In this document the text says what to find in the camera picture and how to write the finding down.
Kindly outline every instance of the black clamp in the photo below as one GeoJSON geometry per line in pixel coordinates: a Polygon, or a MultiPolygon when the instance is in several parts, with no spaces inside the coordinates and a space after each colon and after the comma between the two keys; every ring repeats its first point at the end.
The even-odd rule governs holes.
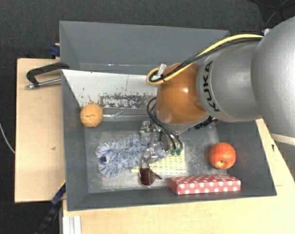
{"type": "Polygon", "coordinates": [[[51,65],[47,65],[44,67],[40,67],[40,68],[36,68],[36,69],[32,69],[29,70],[26,74],[27,79],[32,83],[31,85],[26,86],[27,89],[31,89],[31,88],[37,88],[43,85],[48,85],[54,82],[58,82],[61,79],[54,79],[54,80],[48,80],[48,81],[44,81],[39,83],[37,81],[37,79],[35,78],[35,76],[41,75],[41,74],[45,74],[48,72],[52,72],[58,69],[69,69],[69,66],[64,63],[64,62],[57,62],[57,63],[53,63],[51,65]]]}

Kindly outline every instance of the polka dot box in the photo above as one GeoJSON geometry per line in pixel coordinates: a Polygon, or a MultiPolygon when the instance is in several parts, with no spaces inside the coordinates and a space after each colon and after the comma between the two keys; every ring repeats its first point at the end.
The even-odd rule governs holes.
{"type": "Polygon", "coordinates": [[[167,185],[178,195],[240,191],[240,180],[227,174],[171,177],[167,185]]]}

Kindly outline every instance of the gray carpet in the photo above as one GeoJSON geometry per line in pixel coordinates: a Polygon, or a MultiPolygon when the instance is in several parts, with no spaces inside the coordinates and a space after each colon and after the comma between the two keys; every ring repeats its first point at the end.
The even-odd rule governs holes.
{"type": "MultiPolygon", "coordinates": [[[[14,146],[15,60],[52,58],[49,48],[59,41],[59,20],[224,29],[237,34],[261,33],[275,11],[249,0],[0,0],[0,120],[8,140],[14,146]]],[[[268,26],[294,16],[295,5],[282,12],[268,26]]],[[[49,203],[14,204],[14,163],[0,134],[0,234],[34,233],[49,203]]],[[[54,223],[48,233],[57,232],[54,223]]]]}

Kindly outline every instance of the blue cloth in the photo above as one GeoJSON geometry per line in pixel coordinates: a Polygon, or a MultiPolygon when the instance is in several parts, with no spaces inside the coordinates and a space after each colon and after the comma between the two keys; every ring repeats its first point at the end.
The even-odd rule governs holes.
{"type": "MultiPolygon", "coordinates": [[[[141,157],[149,143],[150,137],[132,134],[98,145],[96,156],[100,173],[105,177],[114,177],[125,169],[139,166],[141,157]]],[[[155,162],[167,156],[159,143],[155,147],[155,152],[158,155],[155,162]]]]}

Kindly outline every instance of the red apple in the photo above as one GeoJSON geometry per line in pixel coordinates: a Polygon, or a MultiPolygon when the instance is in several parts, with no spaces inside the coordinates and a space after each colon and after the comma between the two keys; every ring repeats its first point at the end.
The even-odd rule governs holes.
{"type": "Polygon", "coordinates": [[[218,169],[229,169],[236,161],[236,152],[233,146],[225,142],[219,142],[210,149],[209,161],[218,169]]]}

